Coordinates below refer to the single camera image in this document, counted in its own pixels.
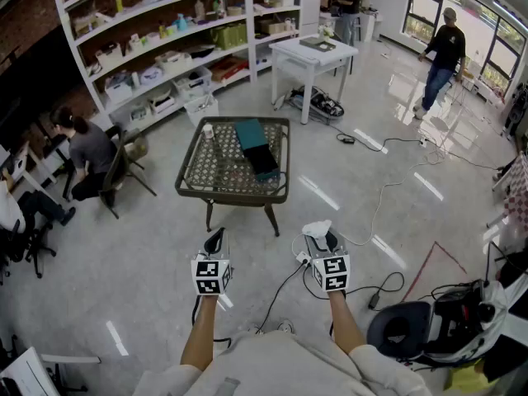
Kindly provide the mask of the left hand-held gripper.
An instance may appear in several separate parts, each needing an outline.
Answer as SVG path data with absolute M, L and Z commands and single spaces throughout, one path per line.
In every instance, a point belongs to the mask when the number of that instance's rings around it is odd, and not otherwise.
M 191 260 L 192 281 L 199 296 L 224 295 L 232 280 L 229 231 L 221 227 L 204 243 L 206 251 L 220 251 L 224 240 L 224 254 L 198 252 Z

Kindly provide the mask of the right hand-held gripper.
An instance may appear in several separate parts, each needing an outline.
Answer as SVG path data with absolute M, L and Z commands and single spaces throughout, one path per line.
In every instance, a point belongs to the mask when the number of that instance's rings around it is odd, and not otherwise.
M 324 292 L 347 290 L 351 276 L 346 239 L 335 228 L 325 237 L 304 236 L 311 257 L 312 277 Z

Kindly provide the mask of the white cloth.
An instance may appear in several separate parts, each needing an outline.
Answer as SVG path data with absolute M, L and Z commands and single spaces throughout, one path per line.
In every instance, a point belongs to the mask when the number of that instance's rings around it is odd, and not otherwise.
M 306 224 L 302 228 L 302 234 L 305 236 L 310 236 L 314 239 L 325 238 L 331 226 L 332 221 L 330 219 L 316 221 L 310 224 Z

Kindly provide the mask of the person's right forearm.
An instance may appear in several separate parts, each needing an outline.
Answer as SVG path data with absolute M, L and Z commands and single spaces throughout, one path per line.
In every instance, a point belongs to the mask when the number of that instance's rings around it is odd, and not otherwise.
M 347 305 L 345 295 L 341 291 L 328 293 L 332 312 L 333 336 L 337 346 L 349 354 L 357 347 L 366 344 L 362 331 Z

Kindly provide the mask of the brown cardboard box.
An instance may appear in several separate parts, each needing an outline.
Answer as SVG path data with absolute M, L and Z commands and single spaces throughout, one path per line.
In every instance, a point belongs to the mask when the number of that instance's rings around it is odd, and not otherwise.
M 257 31 L 261 34 L 275 35 L 286 31 L 286 24 L 272 19 L 257 21 Z

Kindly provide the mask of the dark metal lattice table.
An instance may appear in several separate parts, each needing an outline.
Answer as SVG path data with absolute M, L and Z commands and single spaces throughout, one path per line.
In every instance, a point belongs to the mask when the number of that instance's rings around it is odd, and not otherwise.
M 257 119 L 277 161 L 280 174 L 258 181 L 243 156 L 234 124 Z M 212 124 L 214 138 L 206 139 L 202 128 Z M 215 205 L 263 208 L 275 235 L 280 235 L 273 206 L 285 203 L 290 186 L 290 121 L 282 117 L 211 116 L 203 118 L 191 139 L 175 181 L 179 196 L 206 203 L 206 230 Z

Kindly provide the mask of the black padded seat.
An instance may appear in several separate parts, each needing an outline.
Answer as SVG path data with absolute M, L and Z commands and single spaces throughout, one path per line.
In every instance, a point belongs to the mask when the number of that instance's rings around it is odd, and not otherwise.
M 367 330 L 366 341 L 381 354 L 412 360 L 424 353 L 431 321 L 431 305 L 403 302 L 379 311 Z

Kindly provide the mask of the person's beige sweatshirt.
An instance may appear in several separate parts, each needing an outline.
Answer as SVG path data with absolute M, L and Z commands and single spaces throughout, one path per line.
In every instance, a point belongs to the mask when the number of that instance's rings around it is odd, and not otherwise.
M 432 396 L 424 379 L 371 345 L 350 353 L 287 332 L 239 333 L 205 370 L 146 371 L 133 396 Z

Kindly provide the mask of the olive waste bin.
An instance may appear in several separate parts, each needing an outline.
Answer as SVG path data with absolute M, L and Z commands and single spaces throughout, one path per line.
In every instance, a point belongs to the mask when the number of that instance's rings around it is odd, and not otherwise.
M 125 152 L 131 161 L 138 161 L 146 156 L 149 151 L 149 143 L 139 129 L 133 129 L 124 133 Z

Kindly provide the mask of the white plastic floor bin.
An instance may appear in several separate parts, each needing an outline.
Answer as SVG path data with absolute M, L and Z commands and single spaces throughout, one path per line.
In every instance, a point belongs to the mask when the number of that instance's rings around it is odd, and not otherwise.
M 183 105 L 191 123 L 196 127 L 204 117 L 219 116 L 218 102 L 209 93 Z

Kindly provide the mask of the black backpack with grey cover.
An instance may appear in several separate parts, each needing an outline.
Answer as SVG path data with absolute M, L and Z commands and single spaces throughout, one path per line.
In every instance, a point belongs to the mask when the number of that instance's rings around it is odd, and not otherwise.
M 423 354 L 452 365 L 480 357 L 500 337 L 507 311 L 507 293 L 496 280 L 476 280 L 448 289 L 432 304 Z

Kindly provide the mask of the white plastic shelf bin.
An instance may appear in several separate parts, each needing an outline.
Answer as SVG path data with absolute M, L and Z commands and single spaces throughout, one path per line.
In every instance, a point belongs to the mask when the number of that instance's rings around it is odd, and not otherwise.
M 210 93 L 212 72 L 205 66 L 191 70 L 185 75 L 172 80 L 178 97 L 184 101 L 192 101 Z

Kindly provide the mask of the grey flat tray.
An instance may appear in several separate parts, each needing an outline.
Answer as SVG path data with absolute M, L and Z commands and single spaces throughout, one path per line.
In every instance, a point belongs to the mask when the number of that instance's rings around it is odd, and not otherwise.
M 336 48 L 336 46 L 331 42 L 318 37 L 305 37 L 303 39 L 300 39 L 299 43 L 302 46 L 324 53 L 332 51 Z

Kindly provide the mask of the green fabric bags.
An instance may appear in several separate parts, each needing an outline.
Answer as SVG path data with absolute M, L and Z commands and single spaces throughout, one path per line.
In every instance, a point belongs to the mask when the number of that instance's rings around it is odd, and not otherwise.
M 230 50 L 248 42 L 245 22 L 217 26 L 210 31 L 211 39 L 221 50 Z

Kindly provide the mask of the white shelf unit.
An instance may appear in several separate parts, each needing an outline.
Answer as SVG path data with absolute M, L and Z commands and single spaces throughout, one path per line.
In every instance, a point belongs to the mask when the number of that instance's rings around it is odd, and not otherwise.
M 272 7 L 269 0 L 201 0 L 205 20 L 195 19 L 196 0 L 122 0 L 123 12 L 116 10 L 116 0 L 55 0 L 60 25 L 81 78 L 96 106 L 96 120 L 102 125 L 122 125 L 145 130 L 179 110 L 185 102 L 178 95 L 172 80 L 200 66 L 215 64 L 235 56 L 247 59 L 249 66 L 228 80 L 214 82 L 210 93 L 242 79 L 257 80 L 258 72 L 268 62 L 257 57 L 257 51 L 272 41 L 299 34 L 301 0 L 293 7 Z M 227 7 L 243 9 L 241 16 L 228 16 Z M 182 13 L 188 25 L 178 31 L 175 21 Z M 257 21 L 272 19 L 286 24 L 286 31 L 267 35 L 257 31 Z M 245 22 L 247 43 L 221 50 L 211 39 L 210 31 L 217 26 Z M 95 53 L 106 43 L 121 46 L 123 59 L 115 66 L 102 68 Z M 196 45 L 214 45 L 215 50 L 204 58 L 192 59 L 192 65 L 182 73 L 164 73 L 155 58 L 169 50 L 185 52 Z M 133 96 L 112 104 L 105 87 L 127 82 Z M 175 104 L 154 114 L 149 98 L 171 92 Z

